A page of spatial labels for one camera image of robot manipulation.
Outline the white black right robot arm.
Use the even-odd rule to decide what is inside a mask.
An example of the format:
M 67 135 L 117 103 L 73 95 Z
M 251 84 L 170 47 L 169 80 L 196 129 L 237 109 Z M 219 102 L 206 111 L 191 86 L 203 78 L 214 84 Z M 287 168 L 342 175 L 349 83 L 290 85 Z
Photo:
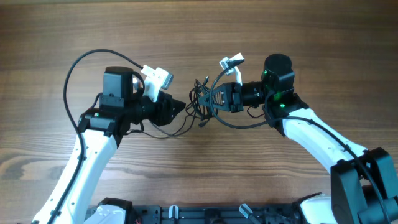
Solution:
M 291 223 L 390 223 L 397 220 L 397 174 L 392 157 L 382 148 L 356 144 L 324 123 L 294 91 L 291 59 L 272 54 L 261 79 L 244 83 L 243 56 L 223 58 L 223 75 L 236 81 L 202 83 L 198 104 L 207 118 L 219 111 L 240 112 L 261 107 L 264 123 L 306 149 L 329 173 L 331 194 L 315 194 L 292 205 Z

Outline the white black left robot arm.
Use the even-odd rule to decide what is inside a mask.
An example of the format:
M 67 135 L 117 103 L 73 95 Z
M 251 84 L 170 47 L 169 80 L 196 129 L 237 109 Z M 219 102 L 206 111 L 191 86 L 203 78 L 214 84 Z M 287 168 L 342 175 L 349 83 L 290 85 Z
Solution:
M 185 103 L 165 91 L 173 75 L 145 65 L 140 72 L 108 67 L 103 91 L 80 116 L 74 150 L 52 194 L 34 216 L 33 223 L 138 223 L 139 216 L 127 200 L 107 198 L 87 214 L 100 176 L 132 124 L 149 120 L 170 124 Z

